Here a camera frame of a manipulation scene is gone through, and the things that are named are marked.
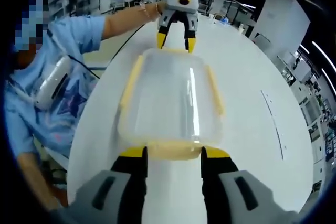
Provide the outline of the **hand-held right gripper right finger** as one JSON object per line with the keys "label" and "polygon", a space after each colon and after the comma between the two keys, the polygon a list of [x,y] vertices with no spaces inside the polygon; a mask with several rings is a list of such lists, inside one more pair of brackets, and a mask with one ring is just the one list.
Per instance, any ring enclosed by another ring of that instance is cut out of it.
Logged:
{"label": "hand-held right gripper right finger", "polygon": [[296,223],[295,211],[283,210],[270,188],[239,170],[219,148],[201,150],[201,177],[208,223]]}

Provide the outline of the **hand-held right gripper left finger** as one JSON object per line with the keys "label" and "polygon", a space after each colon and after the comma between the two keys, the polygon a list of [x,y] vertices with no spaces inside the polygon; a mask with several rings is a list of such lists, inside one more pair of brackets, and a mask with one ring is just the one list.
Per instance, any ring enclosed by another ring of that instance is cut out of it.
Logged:
{"label": "hand-held right gripper left finger", "polygon": [[147,176],[147,147],[129,148],[85,182],[67,208],[52,211],[52,222],[141,223]]}

